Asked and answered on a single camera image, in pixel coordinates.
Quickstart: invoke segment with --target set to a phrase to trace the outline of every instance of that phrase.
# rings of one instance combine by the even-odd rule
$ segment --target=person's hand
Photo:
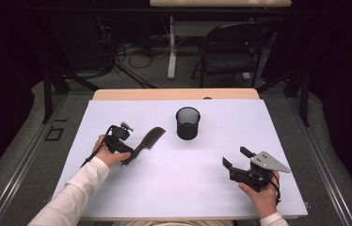
[[[100,151],[97,152],[96,157],[103,160],[103,162],[105,162],[105,164],[109,168],[111,168],[114,164],[130,157],[130,153],[111,153],[111,152],[109,152],[108,149],[106,148],[106,145],[104,143],[102,143],[104,137],[105,137],[105,135],[99,136],[99,139],[96,141],[96,144],[94,145],[93,152],[96,151],[97,148],[100,147],[100,145],[102,145],[102,147],[100,148]]]
[[[275,177],[272,177],[272,182],[277,185],[280,178],[277,171],[273,171]],[[271,184],[264,187],[261,191],[256,192],[250,186],[244,183],[239,183],[238,186],[249,196],[252,200],[253,207],[258,212],[259,218],[266,218],[277,212],[276,209],[276,188]]]

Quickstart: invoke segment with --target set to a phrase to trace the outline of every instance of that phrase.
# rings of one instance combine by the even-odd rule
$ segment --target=black mesh cup
[[[177,135],[184,140],[197,136],[199,131],[200,113],[197,109],[187,106],[176,113]]]

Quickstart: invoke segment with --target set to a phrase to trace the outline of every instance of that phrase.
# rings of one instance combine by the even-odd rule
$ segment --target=white sleeve
[[[266,218],[261,219],[262,226],[288,226],[287,221],[279,212],[276,212]]]
[[[97,157],[91,159],[65,184],[64,189],[28,225],[76,225],[88,198],[108,175],[109,167]]]

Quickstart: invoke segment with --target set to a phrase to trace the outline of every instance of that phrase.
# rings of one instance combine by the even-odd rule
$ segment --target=black chair
[[[205,74],[226,73],[253,73],[253,87],[263,47],[274,33],[275,29],[264,23],[224,24],[214,28],[199,46],[200,59],[191,79],[201,65],[201,88]]]

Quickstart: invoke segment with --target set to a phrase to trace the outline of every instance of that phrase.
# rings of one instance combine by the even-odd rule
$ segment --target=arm
[[[275,177],[272,178],[274,184],[279,182],[280,176],[277,171],[273,171]],[[262,226],[285,226],[287,221],[277,211],[276,208],[276,188],[272,185],[267,185],[260,192],[256,192],[244,183],[238,186],[249,196],[252,204],[261,219]]]
[[[103,136],[96,142],[101,147]],[[109,173],[109,168],[130,156],[112,154],[105,146],[65,184],[64,189],[32,219],[29,225],[76,225],[88,198],[95,193]]]

